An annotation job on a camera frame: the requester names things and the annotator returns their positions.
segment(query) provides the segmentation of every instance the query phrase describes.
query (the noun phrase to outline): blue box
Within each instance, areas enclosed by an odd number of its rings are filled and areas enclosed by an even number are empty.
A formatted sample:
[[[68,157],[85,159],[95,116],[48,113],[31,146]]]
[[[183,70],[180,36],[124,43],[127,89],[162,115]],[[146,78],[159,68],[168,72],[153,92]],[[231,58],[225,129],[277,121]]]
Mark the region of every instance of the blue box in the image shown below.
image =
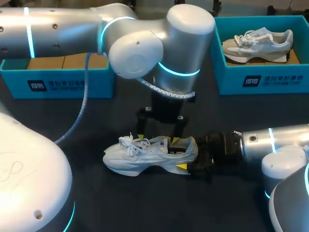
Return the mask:
[[[27,70],[30,59],[3,60],[0,73],[15,99],[77,99],[84,96],[84,69]],[[89,98],[112,98],[114,72],[89,69]]]
[[[309,24],[303,16],[217,17],[215,20],[211,60],[221,95],[309,92]],[[272,32],[291,29],[293,49],[300,64],[228,66],[221,43],[263,27]],[[255,84],[246,85],[248,79]]]

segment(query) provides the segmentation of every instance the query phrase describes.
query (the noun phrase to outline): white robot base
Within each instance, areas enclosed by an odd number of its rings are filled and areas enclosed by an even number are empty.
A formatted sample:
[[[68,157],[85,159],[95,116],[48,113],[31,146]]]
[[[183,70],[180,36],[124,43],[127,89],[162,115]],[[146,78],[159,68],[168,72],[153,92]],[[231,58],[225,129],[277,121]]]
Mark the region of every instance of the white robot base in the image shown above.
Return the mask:
[[[0,231],[68,232],[75,202],[62,150],[0,113]]]

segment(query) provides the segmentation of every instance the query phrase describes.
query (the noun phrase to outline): shoe heel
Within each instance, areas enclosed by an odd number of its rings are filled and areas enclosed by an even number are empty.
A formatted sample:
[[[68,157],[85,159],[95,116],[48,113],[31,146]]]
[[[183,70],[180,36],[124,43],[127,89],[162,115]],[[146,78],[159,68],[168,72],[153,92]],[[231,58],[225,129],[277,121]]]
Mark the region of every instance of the shoe heel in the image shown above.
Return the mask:
[[[264,59],[275,62],[275,63],[286,63],[288,61],[287,56],[288,54],[280,54],[280,55],[266,55],[263,57]]]

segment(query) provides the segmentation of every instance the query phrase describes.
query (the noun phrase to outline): brown cardboard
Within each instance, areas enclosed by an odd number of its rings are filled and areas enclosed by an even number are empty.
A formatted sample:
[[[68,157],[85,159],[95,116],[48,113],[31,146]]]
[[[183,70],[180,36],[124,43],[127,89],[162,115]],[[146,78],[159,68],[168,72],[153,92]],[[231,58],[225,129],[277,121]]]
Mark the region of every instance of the brown cardboard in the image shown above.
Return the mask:
[[[64,57],[33,58],[30,60],[28,70],[62,69]]]
[[[86,53],[66,56],[63,69],[83,69],[85,68]],[[107,68],[107,58],[102,55],[92,54],[89,61],[89,69]]]
[[[234,64],[230,63],[228,60],[226,61],[228,66],[238,66],[238,65],[289,65],[289,64],[299,64],[299,60],[294,49],[290,52],[290,59],[286,63],[275,63],[275,62],[268,62],[260,58],[253,58],[249,60],[246,64]]]
[[[87,53],[66,57],[47,57],[30,59],[28,70],[50,69],[84,69]],[[89,60],[89,69],[107,68],[108,59],[102,55],[92,54]]]

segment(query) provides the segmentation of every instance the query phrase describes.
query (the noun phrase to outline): glowing blue ring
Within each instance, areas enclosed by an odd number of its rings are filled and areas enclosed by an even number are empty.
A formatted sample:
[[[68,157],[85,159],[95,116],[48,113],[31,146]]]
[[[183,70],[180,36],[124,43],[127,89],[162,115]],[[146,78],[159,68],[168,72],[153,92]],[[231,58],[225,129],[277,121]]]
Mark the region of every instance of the glowing blue ring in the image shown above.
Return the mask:
[[[105,31],[107,30],[107,28],[113,24],[114,22],[118,21],[118,20],[121,20],[121,19],[135,19],[135,18],[132,18],[132,17],[128,17],[128,16],[125,16],[125,17],[119,17],[119,18],[114,18],[113,20],[111,20],[110,22],[108,22],[108,24],[106,24],[106,26],[103,28],[103,31],[101,33],[101,38],[100,38],[100,48],[99,48],[99,51],[100,52],[103,52],[103,36],[104,36],[104,33]]]
[[[270,142],[271,142],[272,152],[273,152],[273,153],[276,153],[274,133],[273,133],[273,131],[272,131],[272,128],[268,128],[268,130],[269,130],[269,136],[270,136]]]
[[[24,8],[24,15],[29,16],[29,8],[28,7]],[[31,56],[31,58],[35,58],[32,32],[31,32],[31,23],[29,23],[27,21],[26,21],[26,29],[27,29],[27,37],[28,37],[28,43],[29,43],[30,56]]]
[[[66,231],[68,230],[68,228],[70,227],[70,224],[71,224],[71,222],[72,222],[72,220],[73,220],[74,212],[75,212],[75,202],[74,202],[74,207],[73,207],[73,212],[72,212],[71,219],[70,219],[68,225],[66,226],[66,228],[64,229],[63,232],[66,232]]]
[[[158,64],[160,65],[160,67],[161,67],[162,69],[164,69],[165,71],[167,71],[167,72],[169,72],[169,73],[171,73],[171,74],[173,74],[173,75],[176,75],[176,76],[194,76],[194,75],[198,74],[199,71],[200,71],[200,69],[199,69],[199,70],[197,70],[197,71],[194,72],[194,73],[179,73],[179,72],[174,72],[174,71],[168,69],[167,67],[165,67],[165,66],[164,66],[163,64],[161,64],[160,62],[159,62]]]
[[[265,195],[267,196],[268,199],[270,199],[270,196],[266,193],[266,190],[265,190]]]
[[[309,169],[309,164],[307,164],[307,167],[305,169],[305,185],[306,185],[307,193],[309,195],[308,169]]]

